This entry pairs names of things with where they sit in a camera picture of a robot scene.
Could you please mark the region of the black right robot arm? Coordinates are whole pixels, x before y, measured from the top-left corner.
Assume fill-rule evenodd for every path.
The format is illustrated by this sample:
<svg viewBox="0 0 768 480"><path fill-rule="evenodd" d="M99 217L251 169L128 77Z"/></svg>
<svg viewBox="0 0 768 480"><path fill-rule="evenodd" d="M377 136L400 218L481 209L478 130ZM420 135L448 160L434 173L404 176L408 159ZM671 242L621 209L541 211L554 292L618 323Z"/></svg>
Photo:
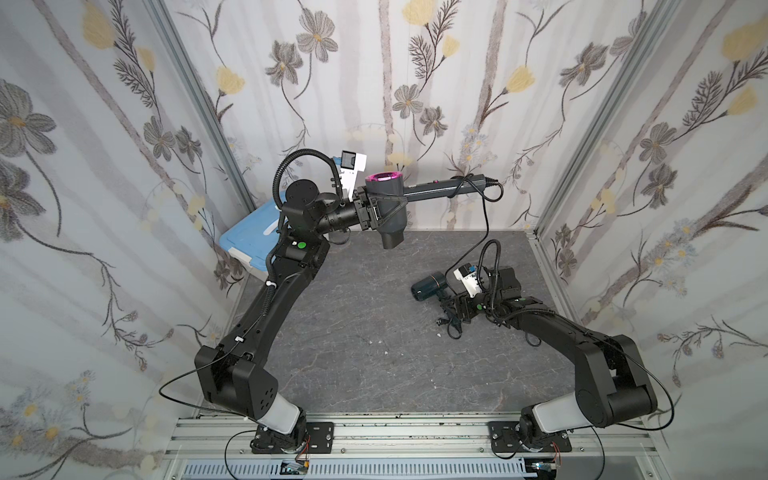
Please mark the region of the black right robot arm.
<svg viewBox="0 0 768 480"><path fill-rule="evenodd" d="M459 329L482 314L498 327L535 337L574 368L572 392L521 410L518 442L539 449L571 430L618 425L654 412L653 377L635 342L591 330L525 296L514 269L499 265L500 256L500 242L492 239L477 263L457 264L445 273L464 288L442 301L448 324Z"/></svg>

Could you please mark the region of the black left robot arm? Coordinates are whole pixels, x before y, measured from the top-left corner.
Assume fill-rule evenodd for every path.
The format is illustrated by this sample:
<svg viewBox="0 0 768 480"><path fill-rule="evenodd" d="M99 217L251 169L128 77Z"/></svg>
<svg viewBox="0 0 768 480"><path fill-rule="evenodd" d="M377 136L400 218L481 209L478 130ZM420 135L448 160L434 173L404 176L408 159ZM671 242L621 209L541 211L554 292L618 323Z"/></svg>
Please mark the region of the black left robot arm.
<svg viewBox="0 0 768 480"><path fill-rule="evenodd" d="M288 167L305 156L330 167L332 191L320 192L308 179L280 188ZM277 242L265 258L264 287L230 333L215 347L201 347L195 356L204 400L215 410L255 422L250 442L255 454L300 452L312 439L305 411L279 393L278 381L265 365L290 310L327 257L327 234L370 221L353 190L366 163L360 153L344 151L331 158L313 149L297 150L280 163L272 185L279 213Z"/></svg>

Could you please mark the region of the dark green hair dryer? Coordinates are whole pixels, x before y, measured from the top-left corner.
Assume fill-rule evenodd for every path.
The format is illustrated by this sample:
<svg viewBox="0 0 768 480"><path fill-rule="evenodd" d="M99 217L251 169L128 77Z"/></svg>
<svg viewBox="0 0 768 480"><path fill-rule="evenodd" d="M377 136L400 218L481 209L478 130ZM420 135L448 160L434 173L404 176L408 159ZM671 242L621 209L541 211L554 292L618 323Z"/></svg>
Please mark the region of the dark green hair dryer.
<svg viewBox="0 0 768 480"><path fill-rule="evenodd" d="M437 325L444 325L448 336L453 340L459 340L463 334L462 320L455 309L455 297L447 293L447 288L445 275L435 272L414 283L411 286L411 294L419 302L436 297L444 314L436 321Z"/></svg>

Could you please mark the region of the black hair dryer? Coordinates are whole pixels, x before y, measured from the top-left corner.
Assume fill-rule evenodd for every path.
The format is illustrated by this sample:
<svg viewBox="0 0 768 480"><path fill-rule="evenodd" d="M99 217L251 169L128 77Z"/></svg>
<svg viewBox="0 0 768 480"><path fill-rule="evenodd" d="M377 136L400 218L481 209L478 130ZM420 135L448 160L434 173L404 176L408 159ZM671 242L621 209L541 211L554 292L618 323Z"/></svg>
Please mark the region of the black hair dryer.
<svg viewBox="0 0 768 480"><path fill-rule="evenodd" d="M379 193L380 224L377 230L384 249L394 249L404 241L407 227L407 206L425 200L453 198L460 194L482 194L491 185L484 175L469 174L448 180L433 181L407 187L401 172L384 172L365 179L369 192Z"/></svg>

